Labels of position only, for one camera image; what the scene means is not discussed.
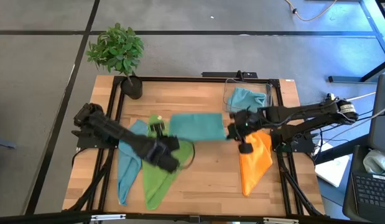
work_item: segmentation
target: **wooden tabletop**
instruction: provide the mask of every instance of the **wooden tabletop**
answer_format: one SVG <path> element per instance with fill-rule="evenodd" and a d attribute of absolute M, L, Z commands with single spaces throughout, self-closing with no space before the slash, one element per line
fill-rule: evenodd
<path fill-rule="evenodd" d="M 91 102 L 108 105 L 113 76 L 97 76 Z M 284 106 L 299 106 L 299 97 L 293 80 L 280 80 Z M 254 91 L 266 92 L 265 85 L 249 85 Z M 143 95 L 138 100 L 126 97 L 120 123 L 129 127 L 137 119 L 145 122 L 152 114 L 169 120 L 179 113 L 223 113 L 224 126 L 229 116 L 223 103 L 224 83 L 144 82 Z M 120 90 L 116 92 L 118 102 Z M 272 90 L 277 104 L 275 89 Z M 183 170 L 156 210 L 147 210 L 144 198 L 143 176 L 140 172 L 133 183 L 127 206 L 118 202 L 118 151 L 115 151 L 104 211 L 124 213 L 160 213 L 190 215 L 285 215 L 281 181 L 276 155 L 273 165 L 259 181 L 249 197 L 242 194 L 238 145 L 234 141 L 198 142 L 196 157 L 190 168 Z M 71 207 L 91 182 L 97 149 L 80 153 L 73 165 L 63 208 Z M 317 176 L 311 159 L 305 154 L 294 154 L 300 188 L 315 208 L 324 213 Z M 93 208 L 98 207 L 101 186 L 98 186 Z M 296 213 L 293 190 L 289 186 L 292 211 Z"/>

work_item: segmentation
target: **cloth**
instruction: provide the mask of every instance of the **cloth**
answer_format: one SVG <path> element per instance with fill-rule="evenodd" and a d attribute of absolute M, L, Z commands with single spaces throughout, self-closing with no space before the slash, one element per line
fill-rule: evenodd
<path fill-rule="evenodd" d="M 364 166 L 370 174 L 385 175 L 385 153 L 377 149 L 370 151 L 364 158 Z"/>
<path fill-rule="evenodd" d="M 129 130 L 134 134 L 147 135 L 147 124 L 137 120 Z M 118 162 L 118 198 L 121 205 L 127 205 L 126 197 L 129 189 L 136 179 L 141 168 L 141 159 L 133 149 L 125 142 L 119 142 L 119 162 Z"/>
<path fill-rule="evenodd" d="M 249 108 L 249 111 L 256 112 L 257 108 L 266 105 L 266 94 L 255 93 L 245 88 L 236 87 L 227 101 L 228 109 L 232 112 Z"/>
<path fill-rule="evenodd" d="M 249 196 L 261 177 L 272 165 L 271 137 L 262 131 L 246 136 L 246 142 L 251 143 L 253 152 L 239 154 L 241 166 L 242 192 Z"/>
<path fill-rule="evenodd" d="M 157 123 L 158 121 L 161 120 L 158 119 L 157 115 L 149 118 L 149 124 Z M 163 131 L 163 134 L 167 134 L 168 132 L 169 124 L 165 123 L 165 130 Z M 156 137 L 156 133 L 148 130 L 148 136 Z M 172 151 L 172 156 L 178 159 L 180 165 L 182 165 L 188 157 L 191 156 L 193 152 L 193 143 L 188 141 L 179 141 L 179 144 L 180 149 Z M 177 170 L 170 174 L 159 167 L 152 166 L 148 162 L 142 161 L 144 193 L 147 209 L 153 210 L 160 205 L 179 172 L 180 170 Z"/>
<path fill-rule="evenodd" d="M 169 132 L 179 139 L 193 142 L 226 139 L 221 113 L 172 115 Z"/>

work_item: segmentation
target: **orange cloth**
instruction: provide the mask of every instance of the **orange cloth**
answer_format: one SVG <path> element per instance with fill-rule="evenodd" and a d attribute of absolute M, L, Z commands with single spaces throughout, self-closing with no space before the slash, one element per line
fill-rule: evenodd
<path fill-rule="evenodd" d="M 243 195 L 249 196 L 261 177 L 272 165 L 271 137 L 262 131 L 246 136 L 246 142 L 251 143 L 253 152 L 239 154 L 241 165 Z"/>

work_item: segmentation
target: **black plant pot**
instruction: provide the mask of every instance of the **black plant pot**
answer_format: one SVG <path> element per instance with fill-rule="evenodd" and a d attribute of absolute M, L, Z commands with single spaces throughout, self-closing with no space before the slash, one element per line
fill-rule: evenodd
<path fill-rule="evenodd" d="M 142 96 L 142 80 L 135 75 L 131 75 L 130 80 L 125 78 L 120 83 L 120 89 L 122 90 L 123 94 L 134 100 L 137 100 Z"/>

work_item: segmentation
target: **keyboard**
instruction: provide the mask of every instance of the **keyboard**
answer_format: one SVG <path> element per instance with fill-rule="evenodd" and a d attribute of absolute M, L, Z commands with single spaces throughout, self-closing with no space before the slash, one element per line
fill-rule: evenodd
<path fill-rule="evenodd" d="M 385 223 L 385 176 L 354 172 L 353 183 L 358 215 Z"/>

